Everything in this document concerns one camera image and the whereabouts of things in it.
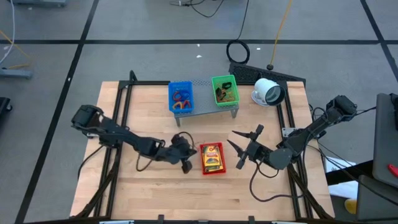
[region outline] blue basket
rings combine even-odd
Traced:
[[[184,108],[180,109],[180,107],[176,107],[176,109],[173,109],[173,105],[177,102],[173,100],[173,95],[176,91],[185,91],[187,93],[183,93],[183,95],[177,95],[181,96],[183,100],[181,100],[182,103],[184,103],[185,98],[188,97],[188,100],[190,101],[191,107],[190,108]],[[175,114],[177,113],[191,113],[194,109],[193,105],[193,91],[192,91],[192,82],[170,82],[169,83],[169,110]]]

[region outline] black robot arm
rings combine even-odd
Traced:
[[[284,169],[287,165],[297,160],[311,139],[318,136],[327,127],[333,124],[338,124],[342,121],[350,121],[354,118],[356,112],[356,105],[353,102],[345,96],[337,96],[326,105],[325,114],[306,128],[297,129],[290,133],[288,137],[284,138],[282,142],[277,145],[275,151],[256,141],[258,135],[261,134],[264,128],[260,124],[254,133],[239,133],[233,131],[251,140],[245,151],[228,140],[238,152],[238,157],[240,158],[236,168],[241,169],[245,159],[248,157],[250,161],[259,160],[274,169]]]
[[[140,137],[132,133],[128,127],[120,127],[112,119],[104,116],[101,108],[92,105],[82,105],[72,118],[72,127],[84,135],[96,134],[99,143],[107,147],[117,147],[121,142],[133,146],[141,156],[154,161],[165,161],[171,164],[182,162],[183,172],[188,173],[192,168],[188,158],[196,153],[189,142],[178,134],[172,138],[172,144],[165,146],[165,141]]]

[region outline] red box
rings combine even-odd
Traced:
[[[218,149],[220,149],[220,156],[221,156],[221,161],[223,163],[224,169],[214,171],[214,172],[205,172],[205,163],[203,161],[203,148],[205,146],[218,146]],[[201,160],[201,172],[203,175],[211,175],[211,174],[224,174],[226,173],[226,164],[224,160],[224,152],[223,152],[223,144],[221,142],[213,142],[213,143],[206,143],[206,144],[201,144],[200,145],[200,160]]]

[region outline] green basket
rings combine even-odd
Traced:
[[[239,103],[239,92],[238,88],[236,86],[236,81],[235,81],[235,76],[234,75],[225,75],[222,77],[213,77],[211,78],[211,82],[213,83],[213,94],[214,94],[214,99],[216,101],[217,106],[222,107],[222,106],[231,106],[231,105],[236,105]],[[216,95],[216,89],[221,88],[223,83],[226,82],[231,82],[232,86],[232,93],[235,97],[234,101],[229,101],[229,102],[222,102],[219,103],[217,102],[217,95]]]

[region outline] wooden table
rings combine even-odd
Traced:
[[[103,82],[99,93],[97,106],[108,117],[113,113],[117,86],[117,82]],[[288,87],[295,124],[298,128],[304,128],[312,120],[303,83],[290,82]],[[167,145],[172,136],[181,131],[191,133],[197,145],[222,142],[227,171],[223,175],[203,176],[200,154],[195,154],[190,158],[193,169],[189,174],[183,174],[180,164],[171,165],[166,162],[153,162],[145,171],[137,172],[135,165],[138,153],[130,145],[123,144],[112,219],[156,220],[159,214],[163,214],[167,220],[247,220],[250,215],[256,220],[294,220],[290,198],[261,203],[251,196],[249,180],[256,166],[246,161],[243,169],[236,169],[236,151],[226,141],[230,139],[244,148],[249,140],[231,131],[254,131],[258,124],[264,125],[264,130],[257,139],[260,143],[275,149],[275,145],[281,141],[276,107],[255,104],[251,99],[252,90],[253,86],[239,86],[241,101],[235,119],[231,118],[230,112],[194,116],[184,118],[178,128],[173,114],[168,110],[167,85],[133,86],[127,118],[131,131],[140,136],[164,139]],[[285,104],[282,105],[286,126],[289,127]],[[123,104],[121,107],[119,118],[122,116]],[[315,141],[310,144],[317,147]],[[89,139],[85,156],[97,147],[98,139]],[[104,152],[105,150],[90,159],[82,169],[71,215],[80,212],[96,192]],[[141,166],[146,162],[145,158],[140,159]],[[334,216],[319,152],[308,147],[305,163],[309,190],[325,211]],[[262,165],[261,170],[265,174],[275,174],[275,170],[266,165]],[[260,198],[269,198],[275,194],[290,195],[286,169],[273,179],[257,174],[253,190]],[[103,205],[106,205],[107,197],[106,192]],[[302,199],[299,203],[302,216],[305,216]],[[102,206],[101,214],[105,213],[104,207]]]

